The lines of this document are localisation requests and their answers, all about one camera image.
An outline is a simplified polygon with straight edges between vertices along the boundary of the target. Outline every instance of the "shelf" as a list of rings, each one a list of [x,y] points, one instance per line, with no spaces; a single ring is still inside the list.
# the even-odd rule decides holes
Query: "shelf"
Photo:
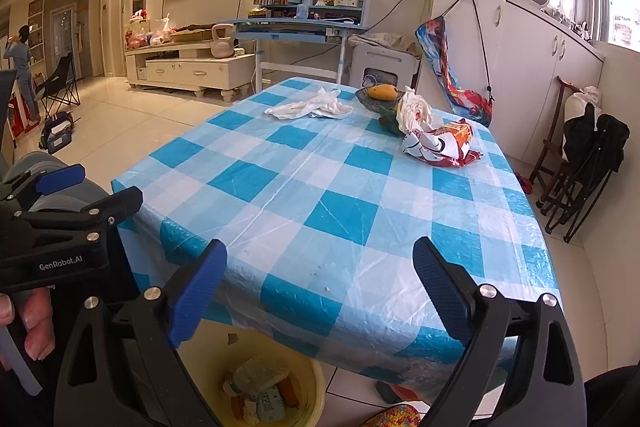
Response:
[[[265,6],[260,6],[260,8],[266,8],[269,10],[280,10],[285,8],[295,9],[297,4],[266,4]],[[350,11],[350,12],[361,12],[362,8],[355,8],[353,6],[310,6],[310,10],[336,10],[336,11]]]

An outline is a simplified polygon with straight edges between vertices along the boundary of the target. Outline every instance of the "white drawer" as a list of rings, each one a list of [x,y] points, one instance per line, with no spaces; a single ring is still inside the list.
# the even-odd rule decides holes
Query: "white drawer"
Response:
[[[177,80],[175,62],[156,63],[154,60],[146,64],[146,79],[160,82],[173,82]]]

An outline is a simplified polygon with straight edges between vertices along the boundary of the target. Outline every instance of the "plastic bottle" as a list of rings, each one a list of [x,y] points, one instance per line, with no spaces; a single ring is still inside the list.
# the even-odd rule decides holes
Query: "plastic bottle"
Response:
[[[289,375],[289,366],[277,357],[258,355],[244,362],[234,371],[222,389],[228,396],[246,393],[250,396],[273,387]]]

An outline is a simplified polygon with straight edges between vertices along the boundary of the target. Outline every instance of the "blue and white checkered tablecloth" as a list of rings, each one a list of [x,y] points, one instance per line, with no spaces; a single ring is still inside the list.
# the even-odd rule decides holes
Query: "blue and white checkered tablecloth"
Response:
[[[265,109],[335,84],[292,78],[194,127],[113,181],[145,203],[121,226],[140,287],[164,285],[213,238],[229,254],[206,319],[257,328],[310,357],[432,400],[462,345],[412,265],[431,238],[445,259],[511,298],[558,294],[529,202],[491,133],[474,125],[468,166],[402,153],[352,87],[343,120],[277,120]],[[458,120],[434,111],[434,124]],[[504,350],[508,357],[513,344]]]

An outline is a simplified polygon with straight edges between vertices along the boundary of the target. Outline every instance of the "black bag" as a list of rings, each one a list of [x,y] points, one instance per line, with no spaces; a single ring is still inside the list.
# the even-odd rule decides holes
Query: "black bag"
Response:
[[[58,152],[71,143],[73,129],[74,118],[72,115],[67,111],[58,111],[44,121],[39,147],[46,149],[49,154]]]

